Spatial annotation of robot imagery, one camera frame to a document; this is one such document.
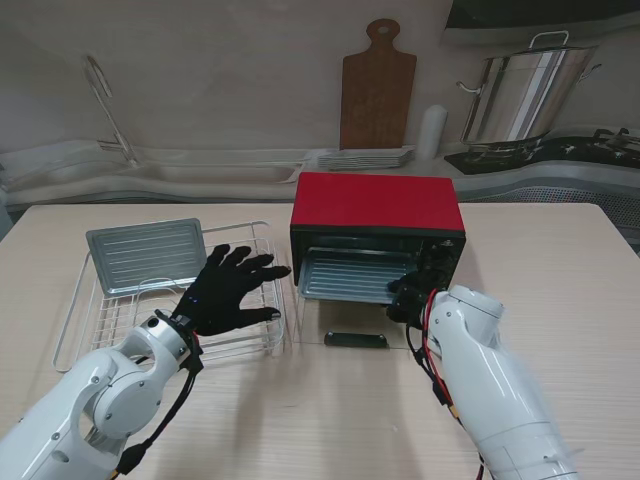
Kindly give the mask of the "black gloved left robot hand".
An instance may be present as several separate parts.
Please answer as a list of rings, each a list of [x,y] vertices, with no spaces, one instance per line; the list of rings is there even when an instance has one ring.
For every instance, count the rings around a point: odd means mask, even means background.
[[[243,309],[245,296],[266,282],[287,277],[291,269],[274,266],[271,254],[251,255],[251,248],[216,246],[196,280],[182,295],[171,317],[189,320],[200,336],[214,336],[278,319],[273,307]]]

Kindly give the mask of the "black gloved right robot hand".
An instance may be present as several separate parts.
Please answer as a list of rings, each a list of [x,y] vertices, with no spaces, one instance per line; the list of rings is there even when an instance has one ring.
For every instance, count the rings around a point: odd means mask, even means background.
[[[441,287],[442,278],[443,276],[438,270],[413,271],[391,281],[387,288],[393,294],[399,294],[404,291],[429,294],[432,290]]]

